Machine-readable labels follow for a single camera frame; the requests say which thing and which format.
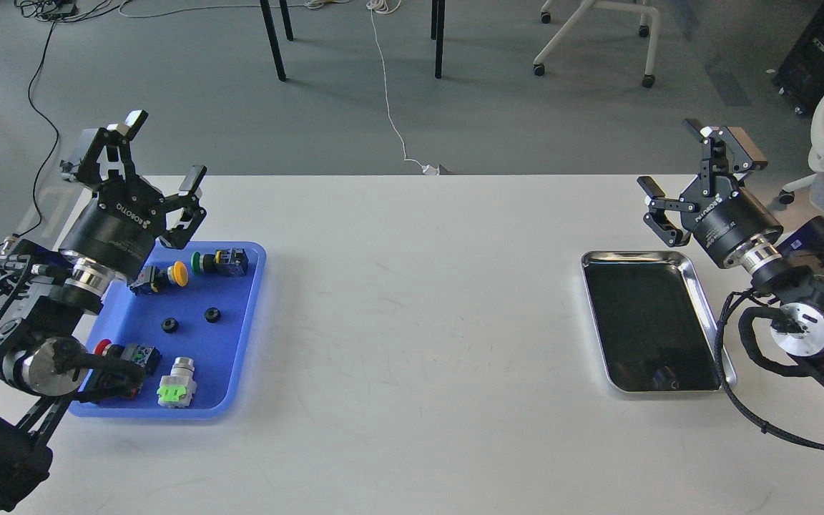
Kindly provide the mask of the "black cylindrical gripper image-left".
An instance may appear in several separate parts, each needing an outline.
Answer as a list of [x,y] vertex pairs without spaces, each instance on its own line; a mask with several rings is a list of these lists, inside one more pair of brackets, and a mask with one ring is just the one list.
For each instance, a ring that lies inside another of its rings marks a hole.
[[110,268],[133,283],[157,242],[183,249],[206,218],[200,183],[208,173],[193,165],[176,195],[165,197],[138,176],[131,141],[144,126],[147,111],[131,111],[123,122],[82,131],[68,160],[60,161],[65,182],[94,193],[59,246],[61,254]]

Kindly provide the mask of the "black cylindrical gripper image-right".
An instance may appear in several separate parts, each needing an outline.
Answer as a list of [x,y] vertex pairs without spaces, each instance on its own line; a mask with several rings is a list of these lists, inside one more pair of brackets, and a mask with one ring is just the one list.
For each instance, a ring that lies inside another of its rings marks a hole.
[[[764,205],[747,192],[745,178],[764,170],[768,160],[742,127],[705,126],[684,119],[683,126],[701,141],[697,178],[676,200],[650,176],[639,176],[648,212],[644,222],[668,247],[684,247],[695,238],[719,268],[743,266],[759,270],[782,260],[774,244],[782,226]],[[683,232],[667,218],[667,211],[682,212]]]

